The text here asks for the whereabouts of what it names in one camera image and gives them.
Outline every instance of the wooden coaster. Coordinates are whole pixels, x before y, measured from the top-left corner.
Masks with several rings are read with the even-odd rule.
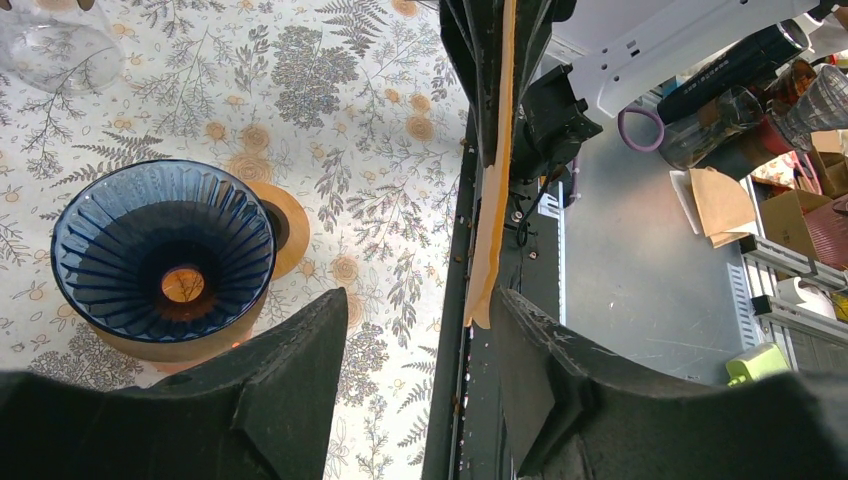
[[[155,364],[186,364],[190,367],[220,355],[233,348],[233,345],[245,341],[253,330],[253,325],[259,318],[267,297],[268,290],[265,290],[250,310],[226,328],[185,342],[141,342],[112,335],[94,325],[89,326],[104,342],[131,357]]]
[[[306,211],[285,190],[261,182],[247,182],[247,186],[265,204],[278,235],[277,261],[271,279],[276,280],[289,273],[300,263],[309,246],[309,218]]]

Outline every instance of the cable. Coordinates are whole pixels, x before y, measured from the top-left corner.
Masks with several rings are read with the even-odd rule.
[[[539,194],[536,195],[535,200],[533,200],[533,204],[530,206],[530,209],[527,210],[527,213],[521,217],[521,221],[518,222],[518,229],[515,232],[515,242],[519,247],[523,248],[527,245],[527,237],[530,235],[527,225],[527,220],[533,215],[533,212],[536,211],[536,207],[539,206],[539,202],[542,201],[542,196],[548,191],[548,186],[551,184],[551,179],[553,178],[552,168],[548,168],[548,173],[545,175],[545,181],[542,182],[542,188],[539,189]]]
[[[639,115],[643,115],[645,117],[650,118],[654,122],[654,125],[656,125],[657,128],[660,130],[660,133],[659,133],[659,135],[657,135],[657,139],[654,140],[654,143],[652,143],[650,145],[639,145],[636,142],[634,142],[633,139],[630,138],[629,135],[627,135],[627,132],[624,130],[624,114],[625,113],[636,113],[636,114],[639,114]],[[619,133],[619,135],[621,135],[621,139],[624,140],[624,144],[627,145],[628,147],[630,147],[632,150],[636,150],[637,152],[648,153],[648,152],[653,152],[654,150],[658,149],[660,147],[660,144],[662,144],[662,141],[665,138],[665,125],[663,124],[663,121],[660,118],[660,116],[657,115],[656,113],[654,113],[650,110],[646,110],[642,107],[632,107],[631,106],[631,107],[625,108],[624,110],[622,110],[618,114],[618,133]]]

